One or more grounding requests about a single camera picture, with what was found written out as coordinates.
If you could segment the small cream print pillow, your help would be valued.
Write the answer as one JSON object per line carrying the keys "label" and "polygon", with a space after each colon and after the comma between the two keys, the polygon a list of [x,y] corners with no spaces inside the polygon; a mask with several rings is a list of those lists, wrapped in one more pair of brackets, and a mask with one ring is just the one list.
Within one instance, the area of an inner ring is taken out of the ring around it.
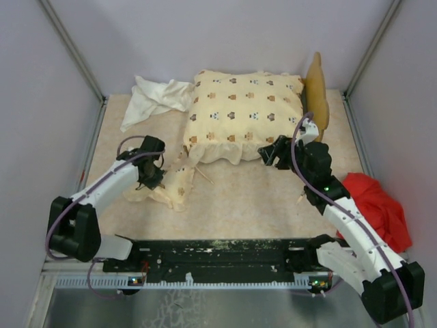
{"label": "small cream print pillow", "polygon": [[142,187],[137,190],[131,187],[123,192],[128,202],[142,202],[146,199],[165,204],[176,212],[183,212],[188,206],[188,197],[193,188],[193,167],[182,166],[177,170],[169,170],[162,182],[153,190]]}

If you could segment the wooden pet bed frame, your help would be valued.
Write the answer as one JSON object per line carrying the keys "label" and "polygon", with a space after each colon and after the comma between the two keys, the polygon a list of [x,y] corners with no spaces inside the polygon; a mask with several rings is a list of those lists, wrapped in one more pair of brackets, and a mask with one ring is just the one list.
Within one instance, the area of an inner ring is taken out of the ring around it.
{"label": "wooden pet bed frame", "polygon": [[326,96],[326,84],[320,52],[314,53],[303,83],[304,92],[302,101],[304,102],[304,113],[308,111],[313,113],[313,121],[319,130],[319,136],[316,140],[322,141],[329,125],[330,109]]}

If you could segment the cream animal print cushion cover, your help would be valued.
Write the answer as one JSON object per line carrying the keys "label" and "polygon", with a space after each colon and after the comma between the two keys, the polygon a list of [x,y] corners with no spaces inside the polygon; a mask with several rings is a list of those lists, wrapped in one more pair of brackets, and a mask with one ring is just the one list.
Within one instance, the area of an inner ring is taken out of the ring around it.
{"label": "cream animal print cushion cover", "polygon": [[192,166],[258,159],[259,148],[291,136],[302,117],[304,83],[298,75],[202,70],[194,84],[183,136]]}

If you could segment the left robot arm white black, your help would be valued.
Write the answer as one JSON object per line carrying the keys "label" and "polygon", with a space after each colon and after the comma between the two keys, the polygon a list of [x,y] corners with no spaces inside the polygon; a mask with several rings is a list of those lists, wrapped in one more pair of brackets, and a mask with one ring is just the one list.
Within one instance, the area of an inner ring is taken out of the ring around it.
{"label": "left robot arm white black", "polygon": [[73,258],[81,262],[114,259],[127,271],[138,269],[142,255],[133,249],[133,242],[101,234],[98,217],[135,183],[154,190],[165,175],[162,167],[155,164],[163,161],[164,153],[164,141],[145,136],[138,148],[123,152],[118,148],[113,164],[91,185],[70,197],[56,197],[48,218],[47,256],[53,260]]}

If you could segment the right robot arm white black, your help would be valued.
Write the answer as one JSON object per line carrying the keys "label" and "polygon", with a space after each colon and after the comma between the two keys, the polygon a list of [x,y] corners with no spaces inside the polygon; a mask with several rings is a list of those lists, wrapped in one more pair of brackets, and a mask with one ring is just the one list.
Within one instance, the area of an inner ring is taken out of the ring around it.
{"label": "right robot arm white black", "polygon": [[351,249],[344,250],[328,236],[317,237],[305,253],[306,265],[338,274],[359,294],[376,323],[383,325],[407,315],[413,327],[413,312],[423,304],[425,272],[417,262],[406,262],[372,228],[333,175],[329,147],[282,135],[258,152],[265,165],[290,169],[304,182],[308,202],[335,226]]}

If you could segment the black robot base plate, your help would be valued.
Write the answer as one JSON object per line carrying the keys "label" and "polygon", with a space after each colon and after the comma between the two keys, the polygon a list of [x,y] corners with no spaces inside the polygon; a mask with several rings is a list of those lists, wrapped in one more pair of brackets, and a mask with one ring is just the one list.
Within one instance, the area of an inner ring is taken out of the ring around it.
{"label": "black robot base plate", "polygon": [[107,260],[105,273],[145,273],[149,283],[293,282],[297,273],[323,271],[315,250],[334,238],[138,240],[127,260]]}

